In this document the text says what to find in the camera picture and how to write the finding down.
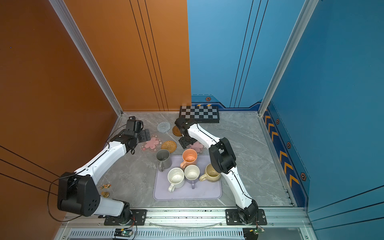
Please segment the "grey woven round coaster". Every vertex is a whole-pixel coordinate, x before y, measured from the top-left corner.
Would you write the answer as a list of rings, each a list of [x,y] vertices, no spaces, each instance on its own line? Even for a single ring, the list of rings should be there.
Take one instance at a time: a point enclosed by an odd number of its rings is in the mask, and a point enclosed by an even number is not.
[[[171,129],[171,124],[169,122],[161,122],[157,126],[157,130],[160,133],[166,133]]]

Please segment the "brown wooden round coaster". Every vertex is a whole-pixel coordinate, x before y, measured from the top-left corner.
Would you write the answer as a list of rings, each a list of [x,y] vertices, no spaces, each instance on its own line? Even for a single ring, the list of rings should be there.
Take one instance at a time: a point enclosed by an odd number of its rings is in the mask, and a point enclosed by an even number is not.
[[[179,130],[179,128],[177,126],[174,126],[173,129],[172,129],[172,132],[173,134],[176,136],[176,137],[182,137],[182,133],[181,131]]]

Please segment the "pink flower coaster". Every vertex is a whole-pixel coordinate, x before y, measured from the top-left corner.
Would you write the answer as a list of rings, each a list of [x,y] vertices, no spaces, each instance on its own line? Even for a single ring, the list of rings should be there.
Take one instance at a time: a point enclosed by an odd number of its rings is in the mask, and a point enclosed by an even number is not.
[[[200,142],[195,142],[190,145],[190,149],[195,150],[198,154],[201,154],[204,150],[204,145],[201,144]]]
[[[163,140],[160,139],[158,135],[152,135],[149,141],[141,145],[141,150],[143,152],[147,151],[147,152],[155,153],[161,149],[162,144],[163,144]]]

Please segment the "white mug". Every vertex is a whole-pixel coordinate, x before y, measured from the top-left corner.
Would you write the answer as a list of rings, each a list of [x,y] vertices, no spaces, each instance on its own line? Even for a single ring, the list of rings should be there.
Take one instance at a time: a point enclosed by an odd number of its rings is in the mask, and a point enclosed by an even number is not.
[[[167,178],[170,183],[170,186],[168,188],[168,191],[170,193],[173,193],[175,189],[179,189],[185,184],[185,174],[181,168],[171,169],[168,173]]]

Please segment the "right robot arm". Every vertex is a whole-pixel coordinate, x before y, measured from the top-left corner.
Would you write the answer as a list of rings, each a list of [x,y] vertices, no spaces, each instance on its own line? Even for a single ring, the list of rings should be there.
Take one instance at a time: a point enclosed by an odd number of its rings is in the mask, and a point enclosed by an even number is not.
[[[201,143],[209,150],[211,164],[216,172],[221,174],[227,181],[238,209],[240,220],[245,225],[256,221],[259,207],[247,192],[245,185],[239,175],[236,156],[227,138],[218,138],[193,119],[179,117],[175,121],[182,137],[179,139],[181,146],[186,149],[188,144]]]

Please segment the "small brass objects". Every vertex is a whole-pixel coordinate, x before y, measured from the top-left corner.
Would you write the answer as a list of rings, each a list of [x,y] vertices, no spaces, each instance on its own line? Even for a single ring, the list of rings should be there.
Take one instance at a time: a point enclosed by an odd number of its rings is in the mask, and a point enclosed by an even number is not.
[[[111,187],[111,184],[103,184],[100,189],[101,189],[101,196],[104,198],[108,198],[110,196],[110,193],[108,192],[108,189]]]

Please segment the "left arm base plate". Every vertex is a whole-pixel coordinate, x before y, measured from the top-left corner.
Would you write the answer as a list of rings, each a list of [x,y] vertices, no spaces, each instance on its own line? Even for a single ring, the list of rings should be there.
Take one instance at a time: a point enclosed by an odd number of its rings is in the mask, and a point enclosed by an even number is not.
[[[145,209],[130,209],[127,217],[112,217],[106,216],[105,226],[143,226],[145,224],[147,210]]]

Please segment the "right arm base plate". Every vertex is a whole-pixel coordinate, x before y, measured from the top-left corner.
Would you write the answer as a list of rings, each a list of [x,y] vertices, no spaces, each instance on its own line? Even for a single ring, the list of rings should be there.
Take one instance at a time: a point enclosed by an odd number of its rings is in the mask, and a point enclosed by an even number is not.
[[[268,224],[265,211],[263,209],[259,209],[257,216],[253,219],[251,223],[244,224],[239,216],[238,210],[235,209],[227,209],[226,213],[226,221],[228,226],[241,226],[241,225],[259,225],[266,226]]]

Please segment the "yellow rattan round coaster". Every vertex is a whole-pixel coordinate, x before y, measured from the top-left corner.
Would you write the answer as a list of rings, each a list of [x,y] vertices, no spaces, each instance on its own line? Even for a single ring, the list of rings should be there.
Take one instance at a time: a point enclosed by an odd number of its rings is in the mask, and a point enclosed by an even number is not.
[[[175,141],[165,141],[162,146],[162,150],[168,150],[170,153],[173,153],[177,149],[177,143]]]

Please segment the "green circuit board left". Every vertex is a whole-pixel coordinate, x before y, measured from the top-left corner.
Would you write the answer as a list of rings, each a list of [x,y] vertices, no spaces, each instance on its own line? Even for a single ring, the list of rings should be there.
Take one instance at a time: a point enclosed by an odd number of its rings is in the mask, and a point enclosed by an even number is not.
[[[130,238],[133,235],[134,233],[132,229],[128,229],[128,228],[115,229],[114,239]]]

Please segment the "lavender silicone tray mat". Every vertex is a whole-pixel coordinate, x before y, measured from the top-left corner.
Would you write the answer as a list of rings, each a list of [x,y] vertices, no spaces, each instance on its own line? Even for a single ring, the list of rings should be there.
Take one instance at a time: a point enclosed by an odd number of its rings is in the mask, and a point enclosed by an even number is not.
[[[181,155],[172,155],[172,166],[163,172],[157,171],[154,187],[154,199],[157,201],[172,201],[172,200],[213,200],[219,199],[222,196],[221,181],[199,181],[196,180],[195,188],[188,182],[174,192],[169,192],[170,183],[168,181],[168,173],[173,168],[178,168],[183,162]]]

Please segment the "aluminium front rail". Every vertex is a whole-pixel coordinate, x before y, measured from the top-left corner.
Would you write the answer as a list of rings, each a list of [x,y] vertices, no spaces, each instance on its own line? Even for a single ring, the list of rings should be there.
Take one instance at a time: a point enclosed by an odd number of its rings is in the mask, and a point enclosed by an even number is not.
[[[258,228],[258,240],[315,240],[317,236],[303,208],[261,207],[268,224],[228,226],[230,207],[147,208],[143,226],[105,226],[104,218],[81,217],[62,223],[56,240],[244,240],[243,228]],[[132,229],[130,238],[114,239],[115,229]]]

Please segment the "grey mug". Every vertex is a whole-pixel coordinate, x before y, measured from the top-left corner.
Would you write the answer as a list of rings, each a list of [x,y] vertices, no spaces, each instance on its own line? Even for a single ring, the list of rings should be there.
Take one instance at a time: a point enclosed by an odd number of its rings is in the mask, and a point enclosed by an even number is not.
[[[158,161],[158,170],[163,172],[172,166],[171,153],[166,149],[161,149],[157,152],[156,158]]]

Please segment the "yellow mug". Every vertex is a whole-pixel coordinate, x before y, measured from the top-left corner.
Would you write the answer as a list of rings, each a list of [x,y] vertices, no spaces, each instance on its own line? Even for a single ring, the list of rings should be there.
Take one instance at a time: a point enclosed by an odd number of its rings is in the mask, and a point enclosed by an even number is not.
[[[202,176],[199,177],[199,181],[209,181],[209,182],[217,182],[221,178],[221,174],[218,173],[212,164],[208,164],[205,168],[205,172]]]

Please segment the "orange mug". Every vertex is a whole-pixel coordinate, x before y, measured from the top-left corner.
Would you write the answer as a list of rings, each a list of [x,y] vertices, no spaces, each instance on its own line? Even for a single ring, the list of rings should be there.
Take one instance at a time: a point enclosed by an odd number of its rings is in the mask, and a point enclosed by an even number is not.
[[[182,158],[183,162],[180,164],[180,168],[184,170],[187,166],[193,165],[196,162],[198,154],[194,149],[186,149],[183,152]]]

